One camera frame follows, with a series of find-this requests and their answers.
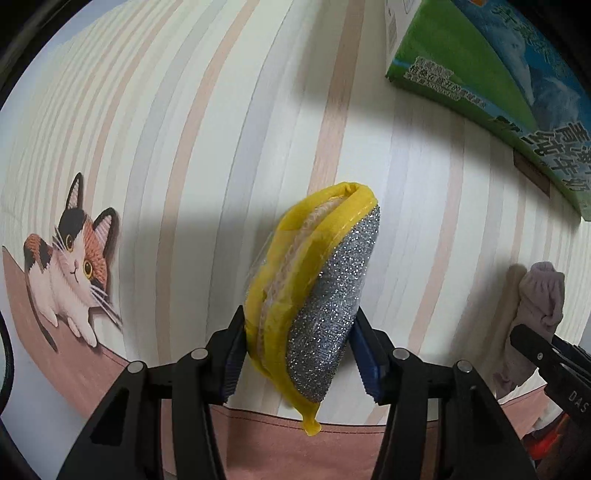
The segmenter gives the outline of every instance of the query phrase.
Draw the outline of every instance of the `calico cat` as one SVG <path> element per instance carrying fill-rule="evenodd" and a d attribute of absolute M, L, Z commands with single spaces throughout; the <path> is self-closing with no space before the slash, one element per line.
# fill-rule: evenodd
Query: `calico cat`
<path fill-rule="evenodd" d="M 29 300 L 37 323 L 57 351 L 55 341 L 39 321 L 41 312 L 54 327 L 62 317 L 76 337 L 95 347 L 96 335 L 89 323 L 89 309 L 100 307 L 121 328 L 121 320 L 106 292 L 107 263 L 117 230 L 115 210 L 107 208 L 94 222 L 82 209 L 82 173 L 72 182 L 66 209 L 55 228 L 51 245 L 32 233 L 24 244 L 25 276 Z"/>

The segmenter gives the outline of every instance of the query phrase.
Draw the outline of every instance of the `cat whisker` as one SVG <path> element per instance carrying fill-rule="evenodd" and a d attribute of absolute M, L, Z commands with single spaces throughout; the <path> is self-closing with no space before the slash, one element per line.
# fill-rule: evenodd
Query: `cat whisker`
<path fill-rule="evenodd" d="M 53 236 L 53 242 L 59 248 L 59 250 L 63 252 L 66 249 L 66 246 L 64 245 L 64 242 L 61 240 L 61 235 L 57 228 L 55 229 L 55 232 L 59 236 Z"/>
<path fill-rule="evenodd" d="M 92 292 L 92 296 L 97 301 L 97 303 L 99 303 L 103 311 L 107 314 L 107 317 L 109 317 L 111 321 L 113 321 L 113 323 L 117 325 L 117 327 L 121 328 L 121 319 L 119 318 L 119 315 L 115 313 L 113 307 L 107 301 L 103 300 L 101 297 L 96 295 L 95 292 Z"/>
<path fill-rule="evenodd" d="M 60 231 L 57 229 L 56 226 L 54 226 L 53 229 L 56 232 L 57 239 L 60 241 L 61 246 L 63 247 L 63 249 L 66 249 L 66 244 L 64 243 L 64 239 L 61 237 Z"/>
<path fill-rule="evenodd" d="M 52 245 L 57 248 L 60 252 L 64 251 L 64 248 L 62 245 L 60 245 L 58 239 L 56 237 L 52 237 Z"/>
<path fill-rule="evenodd" d="M 105 298 L 105 300 L 109 298 L 109 295 L 107 294 L 107 292 L 105 292 L 104 290 L 102 290 L 99 287 L 94 286 L 92 283 L 90 284 L 90 288 L 92 291 L 102 295 Z"/>

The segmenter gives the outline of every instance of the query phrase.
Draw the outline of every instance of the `cat tail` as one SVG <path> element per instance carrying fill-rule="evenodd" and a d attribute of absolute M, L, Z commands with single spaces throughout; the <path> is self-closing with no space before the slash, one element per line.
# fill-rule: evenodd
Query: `cat tail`
<path fill-rule="evenodd" d="M 31 304 L 31 310 L 33 311 L 33 315 L 35 316 L 35 320 L 37 321 L 37 324 L 39 325 L 39 329 L 41 330 L 41 333 L 45 337 L 45 340 L 47 340 L 47 343 L 49 343 L 50 347 L 53 348 L 53 351 L 55 353 L 57 353 L 57 345 L 56 345 L 55 340 L 53 339 L 53 337 L 51 336 L 49 331 L 45 328 L 45 326 L 41 323 L 41 320 L 39 320 L 39 315 L 37 314 L 37 308 L 35 307 L 35 302 L 33 301 L 33 295 L 31 294 L 31 286 L 29 285 L 29 275 L 28 274 L 25 274 L 25 283 L 27 284 L 27 294 L 29 295 L 29 303 Z"/>

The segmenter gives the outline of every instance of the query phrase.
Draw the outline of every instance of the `wall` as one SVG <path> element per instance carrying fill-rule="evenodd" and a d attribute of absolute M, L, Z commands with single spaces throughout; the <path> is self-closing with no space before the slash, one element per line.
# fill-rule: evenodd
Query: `wall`
<path fill-rule="evenodd" d="M 591 310 L 591 230 L 486 131 L 384 78 L 380 2 L 131 0 L 48 53 L 14 117 L 2 242 L 49 238 L 76 172 L 121 219 L 99 340 L 149 365 L 225 327 L 282 213 L 323 186 L 372 187 L 381 232 L 362 306 L 399 346 L 490 374 L 518 276 L 566 273 L 564 338 Z M 515 395 L 539 386 L 532 378 Z M 249 364 L 235 407 L 296 413 Z M 349 355 L 319 419 L 383 423 Z"/>
<path fill-rule="evenodd" d="M 588 352 L 591 352 L 591 322 L 587 321 L 587 326 L 583 332 L 583 336 L 581 337 L 581 341 L 579 343 L 581 347 L 583 347 Z"/>
<path fill-rule="evenodd" d="M 7 180 L 9 152 L 18 130 L 18 119 L 26 108 L 35 84 L 42 81 L 42 66 L 50 52 L 122 1 L 91 2 L 52 38 L 18 81 L 0 111 L 2 188 Z M 7 323 L 15 359 L 14 385 L 10 400 L 2 413 L 2 422 L 37 475 L 43 480 L 51 480 L 57 477 L 70 447 L 84 425 L 84 420 L 47 381 L 18 339 L 6 295 L 2 265 L 0 273 L 0 310 Z M 4 351 L 0 342 L 0 378 L 3 374 Z"/>

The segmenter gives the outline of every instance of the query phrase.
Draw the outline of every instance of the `metal screw head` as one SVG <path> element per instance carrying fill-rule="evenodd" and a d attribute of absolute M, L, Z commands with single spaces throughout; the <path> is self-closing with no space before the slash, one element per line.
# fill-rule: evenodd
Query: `metal screw head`
<path fill-rule="evenodd" d="M 405 348 L 395 348 L 392 355 L 398 360 L 406 360 L 410 356 L 410 353 Z"/>
<path fill-rule="evenodd" d="M 137 372 L 141 372 L 144 369 L 144 364 L 140 361 L 131 362 L 127 366 L 127 371 L 130 374 L 136 374 Z"/>
<path fill-rule="evenodd" d="M 207 358 L 209 352 L 205 348 L 196 348 L 191 352 L 191 358 L 193 360 L 203 360 Z"/>
<path fill-rule="evenodd" d="M 468 360 L 460 360 L 457 363 L 457 369 L 460 372 L 464 372 L 465 374 L 469 374 L 472 371 L 472 364 Z"/>

